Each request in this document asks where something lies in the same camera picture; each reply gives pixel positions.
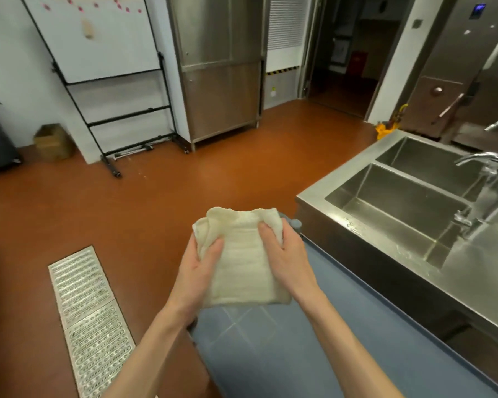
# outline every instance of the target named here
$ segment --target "stainless steel sink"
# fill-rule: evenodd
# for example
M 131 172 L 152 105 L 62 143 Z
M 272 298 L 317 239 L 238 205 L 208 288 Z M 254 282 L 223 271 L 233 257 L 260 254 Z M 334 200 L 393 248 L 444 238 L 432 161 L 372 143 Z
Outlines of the stainless steel sink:
M 498 351 L 498 215 L 472 240 L 452 224 L 484 180 L 481 163 L 454 164 L 465 154 L 395 131 L 300 193 L 296 218 L 305 237 L 442 341 L 458 346 L 466 327 L 492 341 L 457 351 L 498 381 L 487 356 L 487 346 Z
M 325 199 L 437 267 L 459 233 L 452 218 L 467 206 L 464 200 L 375 163 Z
M 480 179 L 483 164 L 473 161 L 456 166 L 461 155 L 405 137 L 377 158 L 377 161 L 442 188 L 469 201 L 476 201 L 484 179 Z

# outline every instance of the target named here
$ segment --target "folded cloth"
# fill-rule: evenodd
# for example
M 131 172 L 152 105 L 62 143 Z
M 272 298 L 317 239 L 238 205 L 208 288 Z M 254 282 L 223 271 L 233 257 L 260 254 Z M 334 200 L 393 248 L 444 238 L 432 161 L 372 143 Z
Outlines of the folded cloth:
M 282 220 L 278 211 L 233 211 L 215 207 L 194 223 L 198 255 L 202 259 L 219 237 L 225 244 L 203 307 L 240 303 L 290 303 L 292 297 L 274 278 L 258 233 L 258 223 L 272 228 L 282 245 Z

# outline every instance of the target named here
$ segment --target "digital display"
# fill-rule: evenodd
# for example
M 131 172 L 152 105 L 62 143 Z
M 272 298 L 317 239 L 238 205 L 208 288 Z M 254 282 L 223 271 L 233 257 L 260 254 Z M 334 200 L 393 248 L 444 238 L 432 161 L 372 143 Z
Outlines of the digital display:
M 470 19 L 479 19 L 483 10 L 485 9 L 486 4 L 476 4 L 474 9 L 472 10 Z

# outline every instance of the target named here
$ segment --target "hand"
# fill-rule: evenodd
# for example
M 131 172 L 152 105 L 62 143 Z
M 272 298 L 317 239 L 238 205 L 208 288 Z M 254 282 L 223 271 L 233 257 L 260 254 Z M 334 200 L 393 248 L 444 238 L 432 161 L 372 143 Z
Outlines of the hand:
M 183 326 L 194 320 L 203 304 L 223 245 L 223 239 L 217 239 L 209 247 L 203 260 L 199 261 L 198 243 L 193 232 L 190 236 L 179 266 L 179 273 L 165 306 L 167 311 L 182 321 Z
M 282 219 L 283 247 L 280 247 L 273 230 L 264 222 L 258 231 L 268 254 L 274 277 L 300 303 L 320 291 L 312 267 L 306 256 L 304 242 L 289 223 Z

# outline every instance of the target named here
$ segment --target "whiteboard stand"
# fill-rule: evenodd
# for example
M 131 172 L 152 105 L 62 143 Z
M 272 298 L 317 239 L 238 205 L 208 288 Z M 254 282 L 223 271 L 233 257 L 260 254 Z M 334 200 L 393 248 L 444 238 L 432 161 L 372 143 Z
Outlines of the whiteboard stand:
M 144 10 L 146 11 L 146 14 L 147 14 L 147 20 L 149 22 L 149 29 L 151 31 L 151 36 L 153 39 L 153 29 L 151 27 L 151 20 L 149 18 L 149 13 L 147 13 L 147 6 L 145 4 L 146 2 L 145 2 L 145 0 L 142 0 L 142 1 L 144 3 Z M 48 46 L 48 43 L 46 42 L 46 39 L 43 36 L 39 25 L 37 24 L 37 21 L 35 20 L 32 12 L 30 11 L 30 8 L 28 8 L 28 6 L 26 5 L 25 0 L 22 0 L 22 3 L 26 7 L 28 14 L 30 14 L 30 17 L 33 21 L 33 24 L 37 28 L 37 31 L 38 31 L 40 37 L 42 38 L 42 40 L 45 43 L 45 46 L 46 46 L 46 49 L 48 50 L 48 53 L 50 53 L 50 55 L 51 55 L 52 67 L 53 67 L 52 71 L 58 75 L 60 81 L 62 82 L 63 86 L 66 89 L 66 92 L 68 93 L 68 96 L 70 97 L 70 99 L 72 99 L 72 102 L 73 102 L 74 106 L 76 107 L 77 112 L 80 114 L 81 119 L 85 123 L 86 128 L 88 129 L 90 135 L 92 136 L 94 142 L 96 143 L 96 146 L 98 147 L 98 149 L 101 153 L 101 156 L 100 156 L 101 161 L 107 166 L 107 168 L 110 170 L 110 172 L 113 174 L 114 177 L 120 178 L 121 173 L 116 169 L 114 164 L 111 163 L 111 161 L 109 160 L 109 158 L 111 158 L 111 157 L 113 158 L 113 160 L 117 160 L 119 158 L 123 158 L 127 155 L 131 155 L 131 154 L 138 153 L 141 151 L 151 151 L 153 149 L 154 144 L 157 144 L 159 142 L 163 142 L 166 140 L 171 140 L 171 141 L 175 142 L 183 150 L 184 153 L 187 154 L 190 152 L 188 147 L 186 146 L 185 140 L 183 140 L 177 132 L 175 118 L 173 117 L 172 100 L 170 98 L 170 91 L 168 89 L 168 83 L 166 81 L 166 74 L 165 74 L 165 70 L 164 70 L 164 57 L 162 56 L 162 53 L 157 52 L 157 56 L 158 56 L 158 60 L 159 60 L 158 68 L 140 70 L 138 72 L 131 72 L 131 73 L 128 72 L 128 73 L 124 73 L 121 75 L 103 76 L 103 77 L 99 77 L 99 78 L 80 80 L 80 81 L 76 81 L 76 82 L 68 82 L 65 78 L 63 71 L 60 69 L 59 64 L 57 63 L 57 60 L 55 59 L 54 54 L 52 53 L 52 50 Z M 137 74 L 142 74 L 142 73 L 151 73 L 151 72 L 157 72 L 157 71 L 162 72 L 162 80 L 164 81 L 164 88 L 166 90 L 166 95 L 168 97 L 168 104 L 166 104 L 164 106 L 148 107 L 144 110 L 135 111 L 133 113 L 122 114 L 120 116 L 108 117 L 108 118 L 105 118 L 103 120 L 87 122 L 85 119 L 85 116 L 83 115 L 80 107 L 78 106 L 76 100 L 74 99 L 74 97 L 69 89 L 69 86 L 73 86 L 73 85 L 91 83 L 91 82 L 96 82 L 96 81 L 103 81 L 105 79 L 121 78 L 121 77 L 126 77 L 126 76 L 131 76 L 131 75 L 137 75 Z M 168 109 L 170 111 L 170 115 L 172 117 L 172 123 L 173 123 L 173 131 L 171 133 L 168 133 L 168 134 L 159 135 L 157 137 L 150 138 L 148 140 L 143 140 L 143 141 L 140 141 L 140 142 L 137 142 L 134 144 L 122 146 L 120 148 L 116 148 L 116 149 L 113 149 L 111 151 L 104 151 L 102 149 L 102 147 L 100 146 L 96 136 L 92 132 L 92 128 L 96 127 L 96 126 L 101 126 L 103 124 L 107 124 L 107 123 L 111 123 L 111 122 L 115 122 L 115 121 L 119 121 L 119 120 L 124 120 L 124 119 L 129 119 L 131 117 L 137 117 L 137 116 L 141 116 L 143 114 L 149 114 L 149 113 L 153 113 L 153 112 L 160 111 L 160 110 L 166 110 L 166 109 Z

